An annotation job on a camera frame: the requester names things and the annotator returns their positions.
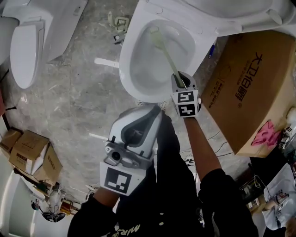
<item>white ceramic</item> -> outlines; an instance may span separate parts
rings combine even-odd
[[[7,0],[2,15],[17,20],[18,26],[7,35],[6,46],[11,39],[12,74],[21,88],[31,86],[45,64],[63,54],[86,4],[87,0]]]
[[[217,38],[213,32],[201,37],[177,22],[145,11],[140,0],[129,25],[119,59],[119,74],[124,88],[138,100],[156,103],[169,99],[173,73],[163,52],[150,38],[149,28],[159,27],[165,46],[177,70],[193,75]]]
[[[295,12],[286,0],[139,0],[120,54],[121,82],[144,102],[170,98],[173,71],[152,43],[153,25],[177,70],[193,75],[218,36],[283,28]]]
[[[14,28],[17,27],[19,22],[12,18],[0,18],[0,31],[5,32],[0,34],[0,65],[10,55],[10,44]]]

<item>small cardboard box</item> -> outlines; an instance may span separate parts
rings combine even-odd
[[[264,195],[259,196],[254,201],[247,204],[247,207],[250,213],[253,215],[254,213],[262,212],[266,205],[266,201],[264,199]]]
[[[0,142],[0,148],[3,154],[9,159],[10,153],[13,146],[17,140],[22,136],[22,133],[14,128],[9,129],[9,131],[4,135]]]
[[[276,31],[230,36],[202,101],[236,155],[266,157],[266,144],[251,146],[270,120],[279,131],[295,105],[292,73],[295,39]]]
[[[26,130],[14,145],[9,162],[34,181],[55,185],[62,165],[49,140]]]

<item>black shirt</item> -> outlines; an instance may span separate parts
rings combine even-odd
[[[155,199],[149,197],[152,200],[150,205],[146,202],[141,205],[141,200],[131,199],[134,205],[129,205],[126,209],[118,208],[116,214],[111,208],[92,198],[73,217],[68,236],[208,237],[215,236],[214,229],[220,236],[258,236],[236,183],[223,170],[216,169],[207,174],[200,188],[199,198],[203,204],[205,228],[197,219],[195,203],[180,203],[172,198],[178,191],[176,187],[176,190],[167,194],[163,194],[161,190],[155,192]]]

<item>concrete floor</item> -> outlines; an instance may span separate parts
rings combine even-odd
[[[99,186],[99,162],[105,157],[104,143],[89,133],[107,137],[112,122],[128,108],[135,107],[134,99],[123,88],[118,69],[97,65],[96,57],[118,61],[120,45],[112,44],[115,34],[107,14],[131,17],[137,0],[89,0],[73,37],[64,54],[46,65],[46,69],[29,89],[20,89],[11,73],[1,84],[6,107],[17,110],[6,112],[10,125],[29,129],[50,138],[63,165],[60,184],[79,201],[88,192],[86,184]],[[205,59],[194,78],[203,91],[217,63],[226,38],[220,38],[214,55]],[[9,68],[9,60],[0,69],[0,75]],[[190,144],[182,119],[178,118],[172,103],[166,110],[171,116],[181,151],[190,156]],[[219,128],[202,108],[197,117],[207,138]],[[209,140],[214,151],[225,142],[222,133]],[[226,143],[218,156],[232,152]],[[249,158],[221,156],[219,160],[227,174],[236,178],[246,168]]]

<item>white paper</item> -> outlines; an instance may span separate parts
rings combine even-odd
[[[31,173],[31,170],[32,170],[32,164],[33,164],[33,161],[27,159],[27,163],[26,163],[26,173],[28,173],[28,174]]]
[[[36,159],[32,168],[31,175],[33,175],[42,166],[48,146],[49,144],[45,145],[43,150],[40,152],[40,156]]]

